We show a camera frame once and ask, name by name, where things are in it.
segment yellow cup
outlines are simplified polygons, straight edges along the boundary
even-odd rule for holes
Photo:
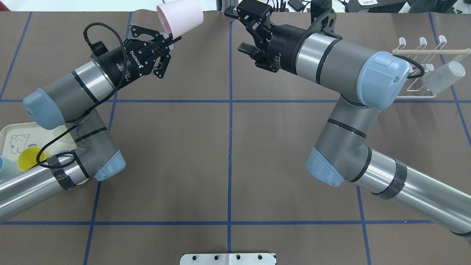
[[[37,146],[31,146],[26,148],[23,152],[21,152],[20,156],[18,157],[18,168],[21,171],[26,171],[33,166],[36,165],[36,157],[41,151],[41,148]],[[43,152],[40,156],[40,160],[43,161],[45,158],[49,157],[50,155],[46,152]]]

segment white logo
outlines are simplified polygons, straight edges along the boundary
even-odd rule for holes
[[[134,60],[136,61],[136,63],[138,64],[138,68],[143,68],[144,65],[142,65],[141,63],[139,63],[138,58],[136,57],[136,55],[134,55],[134,51],[132,50],[130,53],[131,53],[132,57],[134,58]]]

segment light blue cup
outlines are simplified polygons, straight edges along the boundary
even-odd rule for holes
[[[0,156],[0,182],[11,179],[21,173],[18,165],[2,156]]]

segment robotic arm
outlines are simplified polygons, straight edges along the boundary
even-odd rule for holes
[[[103,42],[91,44],[87,30],[101,25],[118,37],[120,47],[108,51]],[[51,156],[46,162],[0,183],[0,222],[94,176],[103,181],[126,166],[119,148],[111,138],[95,107],[110,99],[120,88],[143,75],[163,78],[170,61],[170,50],[181,37],[129,25],[133,37],[146,34],[150,41],[126,39],[102,23],[90,24],[84,37],[93,61],[73,70],[48,86],[27,96],[23,105],[43,128],[66,125],[77,148]]]
[[[256,67],[273,73],[283,69],[341,95],[312,149],[307,171],[334,187],[347,180],[398,201],[471,243],[470,195],[364,145],[379,113],[393,103],[407,78],[420,77],[408,76],[409,62],[415,62],[343,41],[333,32],[333,10],[311,21],[307,30],[273,24],[272,12],[255,0],[225,11],[254,39],[255,46],[242,43],[238,50],[255,60]]]

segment blue end cap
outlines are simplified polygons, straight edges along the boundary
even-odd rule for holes
[[[94,176],[98,181],[103,181],[110,178],[123,170],[126,167],[126,161],[122,157],[121,151],[118,150],[116,154],[98,171]]]
[[[37,89],[24,98],[23,107],[33,120],[46,130],[52,130],[65,124],[59,107],[42,89]]]
[[[392,54],[379,51],[363,65],[357,82],[357,95],[368,107],[391,106],[406,83],[409,63]]]
[[[333,187],[339,187],[344,180],[332,164],[314,147],[306,162],[306,170],[313,177]]]

